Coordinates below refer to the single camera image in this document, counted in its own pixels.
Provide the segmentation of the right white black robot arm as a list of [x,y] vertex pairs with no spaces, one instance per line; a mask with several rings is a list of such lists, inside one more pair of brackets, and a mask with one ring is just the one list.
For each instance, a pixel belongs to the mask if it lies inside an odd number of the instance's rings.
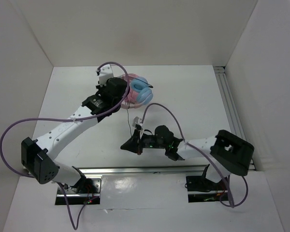
[[137,155],[144,149],[164,149],[165,156],[173,161],[184,161],[197,157],[208,157],[210,164],[201,178],[205,189],[213,189],[222,178],[231,174],[246,176],[254,153],[254,146],[227,130],[219,130],[215,136],[184,141],[176,138],[165,125],[146,134],[136,126],[133,135],[120,149]]

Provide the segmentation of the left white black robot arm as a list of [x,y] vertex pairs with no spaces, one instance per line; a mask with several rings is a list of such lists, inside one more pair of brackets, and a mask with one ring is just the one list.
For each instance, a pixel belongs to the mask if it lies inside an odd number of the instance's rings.
[[69,118],[49,133],[36,138],[27,137],[21,143],[21,162],[28,172],[40,183],[50,181],[69,186],[82,192],[92,182],[76,167],[56,162],[59,153],[87,129],[97,125],[105,117],[120,109],[120,103],[128,90],[123,78],[109,78],[97,92],[87,97]]

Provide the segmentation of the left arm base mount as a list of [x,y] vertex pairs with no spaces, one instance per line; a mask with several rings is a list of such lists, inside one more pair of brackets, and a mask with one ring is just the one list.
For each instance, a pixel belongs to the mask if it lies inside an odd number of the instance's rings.
[[76,188],[72,188],[66,184],[63,185],[69,205],[82,205],[83,203],[89,205],[100,204],[102,177],[92,176],[89,177],[89,180],[90,182],[81,190],[77,190]]

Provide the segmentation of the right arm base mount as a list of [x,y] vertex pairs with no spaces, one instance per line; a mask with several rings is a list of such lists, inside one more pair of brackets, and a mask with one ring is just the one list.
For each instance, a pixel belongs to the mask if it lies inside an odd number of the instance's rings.
[[223,180],[218,183],[205,178],[205,174],[209,168],[209,164],[205,167],[201,175],[186,176],[185,188],[188,191],[188,202],[219,202],[228,201],[228,191]]

